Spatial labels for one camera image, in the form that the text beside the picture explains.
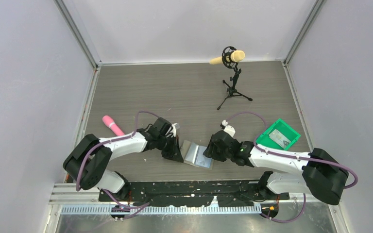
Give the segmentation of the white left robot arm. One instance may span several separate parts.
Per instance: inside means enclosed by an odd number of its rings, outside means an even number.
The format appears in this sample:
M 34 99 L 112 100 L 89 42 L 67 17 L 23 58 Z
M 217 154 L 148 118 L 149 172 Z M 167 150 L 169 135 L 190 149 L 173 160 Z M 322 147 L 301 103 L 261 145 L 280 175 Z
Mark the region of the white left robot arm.
M 164 159 L 182 163 L 175 124 L 159 117 L 147 128 L 112 138 L 86 135 L 63 162 L 63 169 L 77 182 L 79 189 L 98 188 L 116 200 L 129 197 L 130 184 L 120 173 L 107 170 L 111 160 L 132 153 L 157 149 Z

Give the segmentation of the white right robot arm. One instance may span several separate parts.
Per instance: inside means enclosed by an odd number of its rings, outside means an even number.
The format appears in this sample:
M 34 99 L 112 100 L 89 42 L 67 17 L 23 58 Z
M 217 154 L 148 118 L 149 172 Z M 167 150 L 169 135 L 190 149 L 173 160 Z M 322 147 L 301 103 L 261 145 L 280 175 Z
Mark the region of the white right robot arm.
M 221 162 L 231 160 L 239 166 L 266 168 L 257 187 L 264 199 L 282 193 L 300 193 L 338 205 L 351 174 L 323 149 L 314 148 L 311 152 L 277 150 L 251 141 L 239 142 L 225 131 L 211 136 L 203 154 Z

